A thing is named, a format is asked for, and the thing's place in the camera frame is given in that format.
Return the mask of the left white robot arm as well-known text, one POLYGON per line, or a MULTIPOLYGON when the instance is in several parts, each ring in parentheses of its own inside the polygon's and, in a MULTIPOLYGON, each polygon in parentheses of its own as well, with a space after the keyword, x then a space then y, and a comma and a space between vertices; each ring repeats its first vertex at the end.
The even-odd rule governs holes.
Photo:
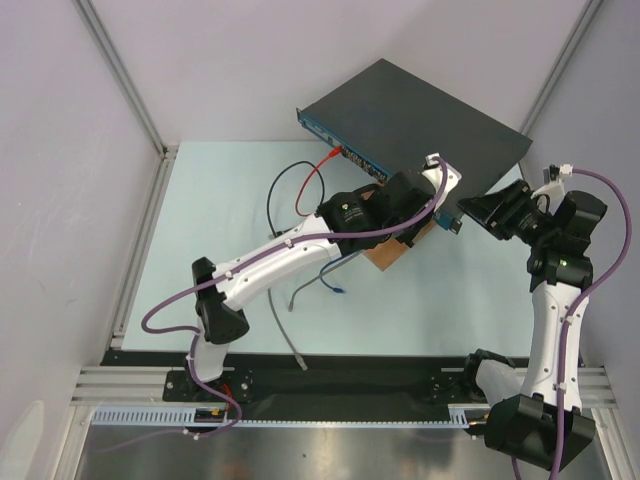
POLYGON ((244 258, 220 266, 207 258, 195 261, 202 332, 187 357, 187 391, 199 400, 217 394, 229 346, 248 332, 244 309, 257 295, 308 267, 372 249, 430 219, 456 183, 439 166, 403 171, 382 186, 334 194, 301 224, 244 258))

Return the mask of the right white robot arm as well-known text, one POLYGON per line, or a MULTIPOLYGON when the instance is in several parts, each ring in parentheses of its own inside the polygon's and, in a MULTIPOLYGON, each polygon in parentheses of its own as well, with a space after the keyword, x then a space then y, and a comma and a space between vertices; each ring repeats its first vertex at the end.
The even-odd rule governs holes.
POLYGON ((461 392, 489 404, 483 430, 488 448, 556 476, 595 435, 594 421, 582 413, 577 368, 581 321, 593 282, 585 252, 607 207, 589 193, 570 191, 554 212, 543 211, 523 180, 458 205, 495 238, 517 237, 530 246, 534 312, 524 378, 517 377, 507 357, 479 349, 466 359, 461 392))

